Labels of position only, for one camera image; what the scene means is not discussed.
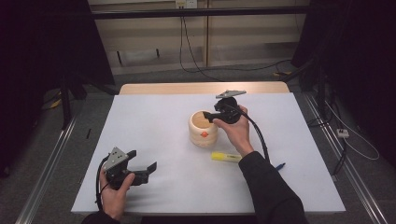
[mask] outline electrical outlet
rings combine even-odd
[[[186,0],[176,0],[176,8],[185,8]]]
[[[347,129],[337,129],[337,136],[339,138],[348,138],[349,133],[347,132]]]
[[[185,8],[198,8],[197,0],[186,0]]]

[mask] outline yellow marker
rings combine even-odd
[[[240,155],[226,154],[222,152],[212,152],[212,160],[214,161],[232,161],[239,162],[242,159]]]

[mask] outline right hand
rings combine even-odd
[[[239,108],[241,108],[245,113],[248,113],[248,110],[245,107],[240,105]],[[247,154],[254,151],[249,139],[248,119],[245,118],[245,116],[241,116],[241,118],[234,124],[228,124],[221,119],[213,119],[213,123],[218,125],[219,128],[223,129],[224,132],[227,133],[231,144],[233,144],[242,157],[245,157]]]
[[[102,168],[99,176],[102,189],[103,211],[117,221],[121,220],[126,202],[126,191],[134,182],[134,173],[127,175],[120,189],[115,190],[107,182],[105,170]]]

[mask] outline wire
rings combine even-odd
[[[267,145],[265,145],[264,137],[262,137],[262,132],[260,131],[260,128],[259,128],[259,126],[257,126],[256,122],[254,122],[253,119],[251,119],[248,116],[248,114],[245,113],[245,111],[235,108],[231,105],[226,105],[226,106],[230,107],[231,109],[235,110],[239,114],[243,115],[245,118],[247,118],[250,121],[250,123],[253,125],[254,129],[256,130],[256,133],[259,136],[260,141],[262,142],[262,151],[264,152],[264,158],[267,159],[268,162],[270,162],[270,156],[268,155]]]
[[[102,190],[108,185],[108,183],[102,188],[102,190],[99,191],[99,175],[100,175],[100,171],[102,169],[103,164],[105,163],[105,161],[108,160],[108,157],[110,155],[104,157],[102,159],[102,161],[99,164],[98,167],[98,172],[96,173],[96,204],[98,205],[99,210],[103,210],[103,205],[102,205]]]
[[[330,103],[329,106],[332,106],[333,104],[334,104],[334,102],[333,102],[333,100],[331,99],[331,103]],[[330,114],[330,116],[329,116],[328,119],[322,121],[321,123],[312,124],[314,121],[320,120],[320,119],[322,119],[322,118],[321,118],[321,117],[317,117],[317,118],[315,118],[315,119],[311,119],[311,120],[307,121],[306,124],[308,125],[309,128],[313,128],[313,127],[318,127],[318,126],[322,126],[322,125],[325,125],[325,124],[329,124],[330,121],[332,121],[332,113]]]
[[[341,119],[340,108],[338,107],[338,104],[335,102],[335,95],[336,95],[335,91],[332,90],[331,102],[332,102],[332,104],[335,106],[335,109],[337,110],[338,118]],[[339,129],[344,129],[343,123],[341,123],[338,119],[336,120],[336,124],[337,124],[337,127],[338,127]]]
[[[205,73],[198,67],[198,64],[197,64],[197,62],[195,61],[194,55],[193,55],[192,50],[191,50],[190,39],[189,39],[189,35],[187,34],[186,20],[184,19],[184,17],[180,17],[180,22],[181,22],[181,29],[180,29],[181,35],[180,35],[180,53],[179,53],[179,60],[180,60],[180,65],[181,65],[181,67],[183,68],[183,70],[184,70],[184,71],[187,71],[187,70],[184,68],[183,63],[181,62],[181,49],[183,48],[183,22],[184,22],[184,31],[185,31],[185,33],[186,33],[187,42],[189,43],[190,54],[191,54],[192,60],[194,61],[194,64],[195,64],[196,68],[198,69],[198,72],[200,72],[204,77],[208,77],[208,78],[211,78],[211,79],[216,80],[216,81],[219,81],[219,82],[224,82],[223,80],[220,80],[220,79],[218,79],[218,78],[208,76],[207,74],[205,74]]]
[[[347,142],[344,141],[342,155],[340,157],[340,160],[335,165],[334,170],[332,171],[332,175],[337,175],[340,172],[341,168],[343,167],[343,165],[345,163],[346,158],[347,158]]]
[[[180,39],[180,51],[179,51],[178,57],[179,57],[179,63],[180,63],[181,68],[182,68],[184,71],[188,72],[188,73],[202,73],[202,72],[204,72],[204,71],[217,71],[217,70],[250,72],[250,71],[257,71],[257,70],[267,69],[267,68],[270,68],[270,67],[273,67],[273,66],[276,67],[276,71],[279,71],[279,69],[278,69],[278,67],[277,67],[279,64],[285,63],[285,62],[290,62],[290,61],[291,61],[291,59],[281,60],[281,61],[278,61],[278,62],[276,62],[276,63],[272,63],[272,64],[270,64],[270,65],[266,65],[266,66],[263,66],[263,67],[257,67],[257,68],[200,68],[200,67],[197,65],[197,63],[196,63],[195,58],[194,58],[194,55],[193,55],[192,50],[191,50],[191,44],[190,44],[190,39],[189,39],[189,35],[188,35],[188,32],[187,32],[186,21],[185,21],[184,17],[180,17],[180,20],[181,20],[181,39]],[[195,71],[187,70],[187,69],[183,66],[183,63],[182,63],[182,61],[181,61],[181,49],[182,49],[182,47],[183,47],[183,23],[184,23],[185,35],[186,35],[186,38],[187,38],[187,42],[188,42],[188,44],[189,44],[190,54],[191,54],[191,57],[192,57],[192,59],[193,59],[193,61],[194,61],[194,63],[195,63],[196,68],[198,69],[198,70],[195,70]]]
[[[364,158],[366,158],[366,159],[368,159],[368,160],[371,160],[371,161],[376,161],[376,160],[379,159],[379,153],[378,153],[378,151],[376,150],[375,147],[374,147],[374,150],[375,150],[375,152],[376,152],[376,157],[375,157],[375,158],[371,158],[371,157],[368,157],[368,156],[364,155],[363,153],[359,152],[356,148],[354,148],[352,145],[350,145],[350,144],[348,143],[348,141],[347,141],[345,138],[344,138],[344,141],[346,141],[346,144],[347,144],[350,148],[352,148],[354,151],[356,151],[359,155],[363,156]]]
[[[294,0],[294,6],[295,7],[297,6],[297,0]],[[298,34],[300,35],[301,31],[300,31],[300,27],[298,26],[298,22],[297,22],[297,13],[294,13],[294,20],[296,22],[296,27],[297,27]]]
[[[366,140],[364,137],[362,137],[360,134],[358,134],[357,132],[355,132],[352,128],[350,128],[349,126],[347,126],[347,125],[335,114],[335,112],[334,112],[331,108],[330,108],[330,110],[331,110],[332,113],[335,115],[335,117],[336,117],[338,120],[340,120],[340,122],[341,122],[342,124],[344,124],[350,131],[352,131],[353,133],[355,133],[359,138],[361,138],[362,140],[364,140],[370,147],[372,147],[372,148],[375,150],[377,156],[376,156],[375,158],[370,158],[370,157],[368,157],[368,156],[366,156],[366,155],[360,153],[356,148],[354,148],[353,146],[351,146],[351,145],[347,142],[347,140],[344,138],[344,141],[346,141],[346,144],[347,144],[349,147],[351,147],[353,150],[355,150],[357,153],[359,153],[361,156],[363,156],[364,158],[366,158],[366,159],[368,159],[368,160],[372,160],[372,161],[378,160],[378,159],[379,159],[379,153],[378,153],[378,150],[376,149],[376,147],[374,147],[369,141],[367,141],[367,140]]]

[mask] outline left hand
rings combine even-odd
[[[125,209],[126,191],[131,187],[132,182],[134,182],[134,174],[129,174],[125,177],[118,190],[112,189],[110,185],[108,185],[105,170],[103,168],[100,172],[99,181],[100,188],[106,186],[102,190],[103,211],[117,221],[120,221]]]

